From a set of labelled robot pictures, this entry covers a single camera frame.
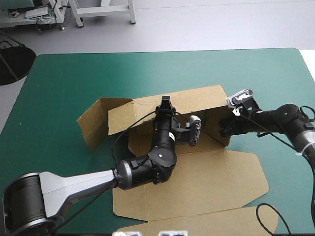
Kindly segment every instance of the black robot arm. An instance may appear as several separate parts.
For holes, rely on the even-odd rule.
[[[2,198],[0,235],[54,236],[57,221],[65,221],[72,205],[88,196],[115,187],[127,190],[167,181],[177,162],[175,144],[196,145],[201,120],[191,116],[186,127],[181,128],[169,96],[162,97],[155,113],[152,146],[147,155],[122,160],[117,169],[71,177],[29,173],[13,181]]]
[[[253,92],[250,89],[242,90],[228,97],[227,104],[233,108],[234,115],[220,121],[221,136],[226,137],[248,132],[256,132],[258,137],[273,135],[272,133],[285,134],[292,145],[286,144],[308,161],[314,177],[311,214],[315,226],[315,128],[311,124],[315,119],[309,118],[303,108],[310,109],[315,114],[314,109],[308,106],[299,108],[294,104],[285,104],[276,110],[262,111],[253,99]]]

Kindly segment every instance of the gray floor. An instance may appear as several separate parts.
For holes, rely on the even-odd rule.
[[[128,15],[108,16],[87,18],[85,27],[79,29],[72,17],[64,32],[57,28],[39,32],[25,27],[8,33],[38,55],[282,47],[315,49],[315,0],[134,1],[138,21],[134,25],[129,23]],[[81,6],[98,3],[79,0]],[[0,132],[22,85],[23,81],[0,86]]]

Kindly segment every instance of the black cable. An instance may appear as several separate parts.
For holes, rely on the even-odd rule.
[[[72,214],[67,220],[65,220],[64,222],[62,222],[60,225],[56,226],[53,230],[43,234],[42,236],[48,236],[51,233],[57,231],[58,229],[60,229],[61,227],[65,226],[65,224],[69,223],[74,217],[76,217],[79,213],[81,213],[83,210],[85,210],[89,205],[91,205],[97,198],[99,198],[105,191],[107,191],[109,189],[109,187],[112,185],[112,183],[115,180],[112,180],[109,185],[103,189],[101,192],[99,192],[93,199],[91,199],[88,203],[86,203],[83,207],[81,207],[79,210],[77,210],[74,214]]]
[[[157,113],[157,112],[162,112],[162,111],[171,111],[173,113],[176,113],[176,114],[179,114],[181,117],[183,117],[186,122],[189,122],[189,120],[181,113],[179,112],[176,112],[176,111],[173,111],[173,110],[170,110],[170,109],[159,109],[157,111],[153,111],[153,112],[150,112],[148,114],[146,114],[144,117],[140,118],[139,120],[137,120],[135,123],[133,123],[131,126],[129,126],[127,129],[125,129],[118,137],[117,139],[114,141],[114,144],[113,144],[113,147],[112,147],[112,157],[115,161],[115,165],[116,165],[116,172],[118,173],[118,161],[117,161],[117,158],[114,154],[114,149],[115,149],[115,145],[117,143],[117,141],[128,131],[130,130],[135,124],[137,124],[138,122],[140,122],[141,120],[143,120],[144,118],[148,117],[149,115],[153,114],[153,113]]]
[[[70,20],[71,20],[71,15],[72,15],[72,10],[70,8],[70,17],[69,17],[69,20],[67,21],[66,25],[64,27],[67,27],[67,25],[69,24]]]
[[[260,225],[264,228],[264,230],[265,230],[268,234],[270,234],[270,235],[272,235],[272,236],[275,235],[273,232],[271,232],[269,229],[267,229],[267,227],[262,223],[262,221],[261,221],[261,219],[260,219],[260,217],[259,217],[259,208],[260,208],[261,206],[268,206],[268,207],[270,207],[272,210],[274,210],[274,211],[278,214],[278,216],[281,218],[281,220],[284,222],[284,225],[285,225],[285,227],[286,227],[286,229],[287,229],[289,235],[291,235],[290,228],[289,228],[289,226],[287,225],[285,219],[282,217],[282,215],[281,215],[272,205],[270,205],[270,204],[268,204],[268,203],[261,203],[261,204],[259,204],[259,205],[257,206],[257,208],[256,208],[256,217],[257,217],[257,220],[258,220],[258,222],[260,223]]]

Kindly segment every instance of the white object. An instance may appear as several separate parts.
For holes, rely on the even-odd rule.
[[[315,81],[315,50],[300,50],[300,53]]]
[[[0,11],[0,28],[8,28],[20,25],[34,25],[34,24],[54,24],[54,23],[63,23],[64,15],[66,12],[66,8],[61,8],[63,5],[68,4],[68,0],[57,0],[57,5],[55,7],[56,1],[55,0],[46,0],[49,2],[54,11],[49,10],[52,12],[52,17],[50,19],[46,19],[43,21],[38,20],[37,17],[26,19],[25,13],[26,10],[19,9],[20,15],[16,16],[15,18],[8,16],[8,11]]]
[[[127,0],[128,5],[111,6],[110,0],[101,0],[101,6],[80,8],[77,0],[69,0],[78,27],[83,27],[81,18],[92,16],[109,16],[130,14],[132,23],[136,23],[133,0]]]
[[[158,236],[188,236],[188,231],[161,231]]]
[[[30,18],[34,18],[34,17],[38,17],[38,16],[44,16],[48,14],[48,7],[40,7],[31,11],[27,11],[25,13],[25,18],[26,19],[30,19]]]
[[[112,236],[142,236],[141,232],[113,232]]]

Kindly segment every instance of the brown cardboard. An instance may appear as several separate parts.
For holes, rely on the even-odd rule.
[[[217,149],[178,155],[171,178],[113,191],[114,213],[156,221],[241,208],[267,193],[256,155]]]
[[[190,235],[209,235],[208,232],[212,232],[209,225],[212,224],[215,226],[213,230],[224,228],[220,235],[221,232],[227,235],[262,232],[256,227],[252,209],[242,206],[268,192],[269,186],[257,156],[224,149],[229,138],[219,135],[219,120],[230,116],[231,112],[226,106],[223,88],[211,86],[166,95],[170,95],[178,112],[186,117],[198,115],[202,119],[198,144],[195,147],[176,146],[178,162],[169,181],[128,191],[114,189],[114,213],[148,221],[128,227],[129,230],[139,229],[147,233],[145,235],[157,235],[158,230],[175,230],[175,226],[178,230],[189,229]],[[78,122],[86,142],[91,149],[96,149],[107,133],[125,130],[154,111],[160,102],[161,95],[136,99],[100,98]],[[150,150],[153,117],[154,114],[147,117],[129,132],[128,146],[137,156]],[[274,229],[277,216],[269,210],[262,214]]]
[[[165,230],[186,230],[189,236],[268,236],[256,219],[255,209],[245,207],[192,217],[175,217],[125,227],[119,231],[141,231],[144,236],[157,236]],[[270,231],[276,230],[278,215],[272,209],[262,206],[259,216]]]
[[[222,86],[219,85],[171,92],[166,95],[170,96],[171,103],[176,108],[176,111],[182,114],[188,114],[226,105],[225,92]],[[108,134],[115,134],[127,129],[138,119],[145,116],[149,112],[154,111],[156,106],[160,104],[161,94],[136,98],[131,102],[108,111]],[[148,116],[137,125],[152,119],[154,116],[155,114]]]
[[[92,151],[108,135],[108,111],[130,101],[130,98],[100,98],[77,119],[84,140]]]

